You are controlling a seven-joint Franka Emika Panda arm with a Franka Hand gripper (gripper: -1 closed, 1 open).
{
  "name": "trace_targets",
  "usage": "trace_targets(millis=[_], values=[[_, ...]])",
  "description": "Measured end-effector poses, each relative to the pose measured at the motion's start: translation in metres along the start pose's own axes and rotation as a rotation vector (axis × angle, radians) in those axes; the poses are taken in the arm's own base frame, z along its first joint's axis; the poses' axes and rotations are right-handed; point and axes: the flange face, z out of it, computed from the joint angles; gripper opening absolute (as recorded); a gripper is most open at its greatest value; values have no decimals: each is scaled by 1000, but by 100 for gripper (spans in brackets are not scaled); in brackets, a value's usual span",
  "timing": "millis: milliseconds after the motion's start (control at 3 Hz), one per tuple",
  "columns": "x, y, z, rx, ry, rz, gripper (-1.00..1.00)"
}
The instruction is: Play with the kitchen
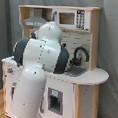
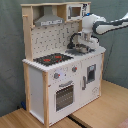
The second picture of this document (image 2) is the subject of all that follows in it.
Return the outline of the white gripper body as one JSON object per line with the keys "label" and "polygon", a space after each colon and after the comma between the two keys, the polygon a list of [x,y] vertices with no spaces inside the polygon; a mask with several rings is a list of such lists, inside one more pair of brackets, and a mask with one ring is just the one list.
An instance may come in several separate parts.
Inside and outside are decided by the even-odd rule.
{"label": "white gripper body", "polygon": [[81,33],[79,37],[79,43],[89,46],[91,49],[96,49],[99,46],[99,40],[97,37],[93,37],[91,33]]}

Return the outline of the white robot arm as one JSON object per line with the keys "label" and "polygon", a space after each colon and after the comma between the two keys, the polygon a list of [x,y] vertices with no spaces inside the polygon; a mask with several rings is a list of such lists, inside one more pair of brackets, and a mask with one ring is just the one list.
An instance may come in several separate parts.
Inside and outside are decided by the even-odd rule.
{"label": "white robot arm", "polygon": [[92,34],[103,35],[109,31],[128,27],[128,13],[121,19],[107,22],[104,17],[87,13],[82,18],[81,36],[78,38],[80,44],[87,45],[93,49],[99,46],[99,41]]}

